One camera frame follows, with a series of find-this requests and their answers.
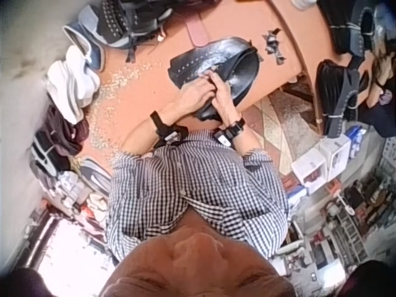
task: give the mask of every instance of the checkered shirt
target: checkered shirt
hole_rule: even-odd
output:
[[[261,149],[241,157],[206,130],[186,140],[151,157],[117,156],[106,228],[113,254],[121,260],[143,240],[171,233],[192,207],[220,234],[273,255],[289,208],[271,158]]]

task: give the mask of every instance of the white box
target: white box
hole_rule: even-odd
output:
[[[293,169],[298,181],[307,188],[309,195],[312,195],[327,181],[326,159],[316,148],[310,149],[294,161],[291,164],[291,169]],[[314,181],[308,181],[307,178],[315,172],[318,177]]]
[[[396,137],[390,137],[385,141],[382,156],[396,168]]]
[[[319,151],[326,158],[327,181],[331,181],[345,170],[351,150],[351,140],[344,134],[339,138],[326,138],[318,144]]]

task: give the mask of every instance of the pink object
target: pink object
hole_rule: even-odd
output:
[[[190,36],[191,43],[196,47],[202,47],[208,44],[209,38],[206,29],[200,19],[199,12],[184,15],[184,21]]]

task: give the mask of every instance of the white shoe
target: white shoe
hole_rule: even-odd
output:
[[[55,61],[49,67],[43,81],[66,121],[75,125],[84,118],[82,109],[77,105],[75,78],[62,61]]]
[[[78,47],[75,45],[69,47],[64,63],[77,81],[77,98],[81,100],[92,98],[95,86],[91,77],[85,73],[87,65]]]
[[[99,75],[97,75],[95,73],[95,71],[93,71],[89,67],[85,68],[85,73],[91,77],[92,82],[93,82],[93,92],[95,93],[97,90],[99,90],[99,87],[100,87]],[[78,100],[78,103],[79,103],[79,106],[81,108],[84,108],[84,107],[86,107],[86,106],[88,106],[89,104],[92,103],[92,97],[86,98],[86,99],[83,99],[83,100]]]

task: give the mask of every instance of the black wristwatch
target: black wristwatch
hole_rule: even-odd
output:
[[[219,141],[219,143],[225,145],[226,147],[232,147],[232,140],[242,133],[244,125],[245,120],[241,118],[239,121],[234,122],[224,130],[216,129],[213,133],[213,136],[217,139],[217,141]]]
[[[165,144],[173,142],[182,142],[188,136],[187,127],[176,124],[173,124],[172,126],[164,124],[156,111],[154,111],[150,117],[153,120],[155,127],[157,127],[155,132],[160,138],[160,140],[154,145],[154,148],[157,149]]]

